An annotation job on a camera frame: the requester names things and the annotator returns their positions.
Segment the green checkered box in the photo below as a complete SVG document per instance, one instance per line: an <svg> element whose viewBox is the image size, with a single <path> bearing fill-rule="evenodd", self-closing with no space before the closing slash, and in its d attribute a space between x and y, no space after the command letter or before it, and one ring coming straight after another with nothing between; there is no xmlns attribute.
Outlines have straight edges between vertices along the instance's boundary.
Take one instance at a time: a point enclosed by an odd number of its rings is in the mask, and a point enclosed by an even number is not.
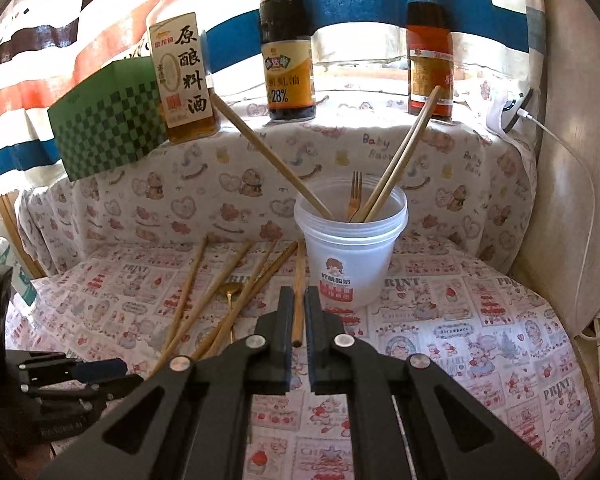
<svg viewBox="0 0 600 480"><path fill-rule="evenodd" d="M111 62L67 92L47 114L71 181L137 162L166 140L150 58Z"/></svg>

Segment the dark soy sauce bottle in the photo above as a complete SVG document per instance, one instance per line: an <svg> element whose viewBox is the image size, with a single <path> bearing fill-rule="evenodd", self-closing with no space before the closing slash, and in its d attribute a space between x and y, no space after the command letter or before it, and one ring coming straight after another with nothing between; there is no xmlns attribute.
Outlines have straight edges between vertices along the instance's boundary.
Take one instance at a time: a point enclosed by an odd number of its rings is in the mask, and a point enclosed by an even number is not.
<svg viewBox="0 0 600 480"><path fill-rule="evenodd" d="M261 0L261 54L268 114L276 122L315 116L310 22L303 0Z"/></svg>

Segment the translucent plastic cup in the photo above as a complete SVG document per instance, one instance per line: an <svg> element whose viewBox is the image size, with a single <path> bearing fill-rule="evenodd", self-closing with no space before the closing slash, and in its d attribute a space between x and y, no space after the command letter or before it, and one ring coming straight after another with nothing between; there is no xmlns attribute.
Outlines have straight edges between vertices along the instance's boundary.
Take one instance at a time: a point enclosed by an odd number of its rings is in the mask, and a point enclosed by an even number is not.
<svg viewBox="0 0 600 480"><path fill-rule="evenodd" d="M310 284L320 293L322 306L355 311L380 296L393 246L407 226L408 203L396 186L373 221L352 223L347 216L351 180L324 177L310 184L334 215L332 220L299 195L294 221L306 242Z"/></svg>

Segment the cooking wine bottle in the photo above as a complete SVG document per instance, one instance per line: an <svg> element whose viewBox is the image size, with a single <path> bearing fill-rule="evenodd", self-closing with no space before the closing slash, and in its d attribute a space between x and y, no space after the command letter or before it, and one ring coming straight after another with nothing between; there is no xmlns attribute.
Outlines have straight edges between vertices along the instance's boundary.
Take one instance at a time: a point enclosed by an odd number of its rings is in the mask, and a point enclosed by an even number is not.
<svg viewBox="0 0 600 480"><path fill-rule="evenodd" d="M159 0L146 18L166 137L174 144L213 136L220 118L207 62L207 38L185 0Z"/></svg>

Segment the gold spoon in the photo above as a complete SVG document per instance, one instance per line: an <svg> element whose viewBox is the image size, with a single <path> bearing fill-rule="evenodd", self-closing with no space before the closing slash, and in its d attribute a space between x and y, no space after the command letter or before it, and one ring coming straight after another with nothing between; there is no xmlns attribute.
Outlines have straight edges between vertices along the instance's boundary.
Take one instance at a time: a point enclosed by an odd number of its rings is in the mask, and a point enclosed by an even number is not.
<svg viewBox="0 0 600 480"><path fill-rule="evenodd" d="M219 292L227 300L228 312L233 311L234 303L239 298L240 294L242 293L243 288L244 288L244 285L239 282L226 282L220 286Z"/></svg>

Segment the white charger device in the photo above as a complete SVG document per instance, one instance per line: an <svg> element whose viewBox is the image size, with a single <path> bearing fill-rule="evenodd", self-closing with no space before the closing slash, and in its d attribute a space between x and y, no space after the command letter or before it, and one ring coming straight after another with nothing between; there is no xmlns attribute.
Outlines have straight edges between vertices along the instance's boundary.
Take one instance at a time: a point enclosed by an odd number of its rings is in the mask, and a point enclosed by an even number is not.
<svg viewBox="0 0 600 480"><path fill-rule="evenodd" d="M493 132L509 133L520 118L519 112L525 110L532 98L533 89L518 90L516 93L497 96L489 114L486 115L486 126Z"/></svg>

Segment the red label sauce bottle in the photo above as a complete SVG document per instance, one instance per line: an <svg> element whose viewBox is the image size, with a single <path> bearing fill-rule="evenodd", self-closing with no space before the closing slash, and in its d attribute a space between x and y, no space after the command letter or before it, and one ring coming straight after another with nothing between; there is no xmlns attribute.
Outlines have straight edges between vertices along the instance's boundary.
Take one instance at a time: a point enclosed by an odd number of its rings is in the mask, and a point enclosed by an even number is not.
<svg viewBox="0 0 600 480"><path fill-rule="evenodd" d="M439 0L408 0L406 20L408 110L417 114L441 88L432 117L449 122L453 108L454 56L449 14Z"/></svg>

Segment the gold fork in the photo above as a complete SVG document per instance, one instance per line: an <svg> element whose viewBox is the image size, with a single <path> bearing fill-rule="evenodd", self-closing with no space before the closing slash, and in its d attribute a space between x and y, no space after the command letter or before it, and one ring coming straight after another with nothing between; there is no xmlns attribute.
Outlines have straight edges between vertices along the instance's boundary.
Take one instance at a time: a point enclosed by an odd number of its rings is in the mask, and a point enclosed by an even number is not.
<svg viewBox="0 0 600 480"><path fill-rule="evenodd" d="M358 210L361 207L363 191L362 174L359 171L355 171L352 174L350 198L348 205L347 222L351 222Z"/></svg>

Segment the striped curtain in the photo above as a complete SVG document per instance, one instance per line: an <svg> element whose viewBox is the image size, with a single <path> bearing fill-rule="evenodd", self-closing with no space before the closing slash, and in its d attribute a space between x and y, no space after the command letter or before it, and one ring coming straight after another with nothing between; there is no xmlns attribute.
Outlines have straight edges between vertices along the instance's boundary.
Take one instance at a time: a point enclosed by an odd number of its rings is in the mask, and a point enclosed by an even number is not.
<svg viewBox="0 0 600 480"><path fill-rule="evenodd" d="M225 70L260 51L260 0L189 0L207 31L210 65ZM407 0L304 0L314 32L340 24L404 26ZM158 0L12 0L0 21L0 177L52 166L58 151L47 110L76 84L143 38ZM529 53L545 50L544 0L441 0L459 40L501 55L495 69L517 76Z"/></svg>

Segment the green white package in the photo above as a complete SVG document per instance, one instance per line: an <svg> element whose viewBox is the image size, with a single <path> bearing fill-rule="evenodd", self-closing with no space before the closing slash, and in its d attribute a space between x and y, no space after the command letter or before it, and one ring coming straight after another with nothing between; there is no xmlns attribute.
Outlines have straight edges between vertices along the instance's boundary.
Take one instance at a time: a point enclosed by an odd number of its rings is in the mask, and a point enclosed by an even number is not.
<svg viewBox="0 0 600 480"><path fill-rule="evenodd" d="M22 265L15 245L6 235L4 222L0 219L0 265L12 268L12 293L19 297L18 304L32 307L36 290L31 283L28 270Z"/></svg>

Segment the printed cartoon tablecloth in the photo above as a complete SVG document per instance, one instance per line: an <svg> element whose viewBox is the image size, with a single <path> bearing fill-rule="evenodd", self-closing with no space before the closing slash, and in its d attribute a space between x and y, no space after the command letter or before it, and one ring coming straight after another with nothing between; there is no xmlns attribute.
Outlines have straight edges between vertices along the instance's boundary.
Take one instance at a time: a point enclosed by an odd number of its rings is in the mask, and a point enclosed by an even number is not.
<svg viewBox="0 0 600 480"><path fill-rule="evenodd" d="M441 366L564 479L592 458L597 428L580 363L554 309L507 274L533 205L529 144L432 122L404 172L408 225L379 298L327 307L379 352ZM247 281L276 242L297 239L296 194L234 128L157 148L95 177L24 191L18 229L42 266L6 340L87 361L155 366L196 251L209 244L183 314L245 240Z"/></svg>

